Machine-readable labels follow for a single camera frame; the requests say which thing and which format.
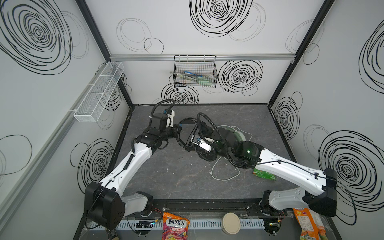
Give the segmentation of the black blue headphones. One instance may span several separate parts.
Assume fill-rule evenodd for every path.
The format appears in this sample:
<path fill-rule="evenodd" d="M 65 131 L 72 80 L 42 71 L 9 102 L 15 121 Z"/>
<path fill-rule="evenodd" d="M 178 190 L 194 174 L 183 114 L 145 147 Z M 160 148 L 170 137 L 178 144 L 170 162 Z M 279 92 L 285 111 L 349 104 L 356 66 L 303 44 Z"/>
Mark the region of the black blue headphones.
<path fill-rule="evenodd" d="M 183 125 L 195 125 L 192 131 L 190 132 L 187 141 L 183 142 L 181 140 L 181 131 L 178 132 L 179 137 L 177 138 L 178 144 L 184 148 L 188 152 L 196 152 L 199 156 L 199 158 L 207 161 L 207 162 L 213 162 L 217 159 L 218 154 L 216 150 L 208 144 L 209 147 L 211 147 L 211 150 L 205 150 L 204 148 L 199 146 L 198 139 L 201 140 L 201 143 L 203 142 L 203 138 L 200 136 L 200 128 L 198 127 L 198 121 L 196 118 L 184 118 L 182 119 L 178 125 L 179 127 L 182 127 Z"/>

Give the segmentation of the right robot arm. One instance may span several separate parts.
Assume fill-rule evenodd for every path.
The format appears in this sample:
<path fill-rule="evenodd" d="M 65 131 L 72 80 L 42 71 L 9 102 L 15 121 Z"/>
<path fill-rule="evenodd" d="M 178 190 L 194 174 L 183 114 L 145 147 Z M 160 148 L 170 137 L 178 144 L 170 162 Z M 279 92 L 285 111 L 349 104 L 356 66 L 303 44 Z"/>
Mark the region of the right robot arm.
<path fill-rule="evenodd" d="M 206 161 L 226 158 L 234 167 L 256 169 L 296 185 L 285 191 L 266 190 L 259 202 L 266 216 L 285 209 L 309 208 L 326 216 L 337 214 L 337 173 L 316 170 L 282 158 L 251 141 L 239 141 L 233 132 L 218 128 L 204 113 L 197 114 L 197 152 Z"/>

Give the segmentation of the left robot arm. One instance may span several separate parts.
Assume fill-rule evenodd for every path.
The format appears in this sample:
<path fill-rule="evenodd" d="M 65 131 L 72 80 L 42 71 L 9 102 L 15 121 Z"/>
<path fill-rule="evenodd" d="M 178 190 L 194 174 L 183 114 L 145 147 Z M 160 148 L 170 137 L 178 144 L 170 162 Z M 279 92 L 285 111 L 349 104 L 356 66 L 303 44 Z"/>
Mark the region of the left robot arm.
<path fill-rule="evenodd" d="M 131 151 L 106 177 L 91 182 L 85 190 L 84 222 L 113 230 L 124 217 L 139 213 L 147 216 L 152 212 L 153 196 L 136 192 L 131 196 L 123 193 L 140 167 L 155 153 L 164 149 L 170 139 L 180 137 L 181 127 L 175 125 L 172 110 L 175 100 L 157 103 L 150 114 L 149 125 L 142 134 L 131 141 Z"/>

